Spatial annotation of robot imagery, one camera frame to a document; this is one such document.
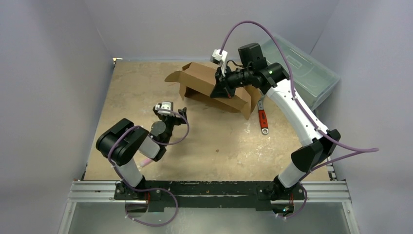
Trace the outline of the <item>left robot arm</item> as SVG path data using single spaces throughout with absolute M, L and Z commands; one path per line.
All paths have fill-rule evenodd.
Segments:
M 132 199 L 140 199 L 145 192 L 150 191 L 133 159 L 135 154 L 139 152 L 150 161 L 159 161 L 166 147 L 173 145 L 170 139 L 175 126 L 189 125 L 186 107 L 175 112 L 159 103 L 154 106 L 153 112 L 159 120 L 152 124 L 150 130 L 123 118 L 103 133 L 95 144 L 96 149 L 114 168 Z

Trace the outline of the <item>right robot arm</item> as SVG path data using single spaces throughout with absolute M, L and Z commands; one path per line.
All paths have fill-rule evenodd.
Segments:
M 272 196 L 286 198 L 293 187 L 315 166 L 325 161 L 334 151 L 341 135 L 318 121 L 311 110 L 299 107 L 301 97 L 291 87 L 292 78 L 279 63 L 268 64 L 257 43 L 238 49 L 242 68 L 232 71 L 227 64 L 227 52 L 215 49 L 211 61 L 219 65 L 211 98 L 233 98 L 237 88 L 253 86 L 276 103 L 292 124 L 301 147 L 291 154 L 291 163 L 274 178 Z

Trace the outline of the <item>brown cardboard box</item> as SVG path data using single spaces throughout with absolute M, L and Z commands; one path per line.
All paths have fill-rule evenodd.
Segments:
M 179 95 L 182 99 L 189 98 L 226 112 L 241 113 L 248 120 L 262 96 L 260 91 L 249 85 L 237 88 L 235 96 L 231 99 L 211 98 L 216 70 L 216 67 L 190 62 L 184 65 L 181 70 L 166 76 L 165 82 L 179 83 Z

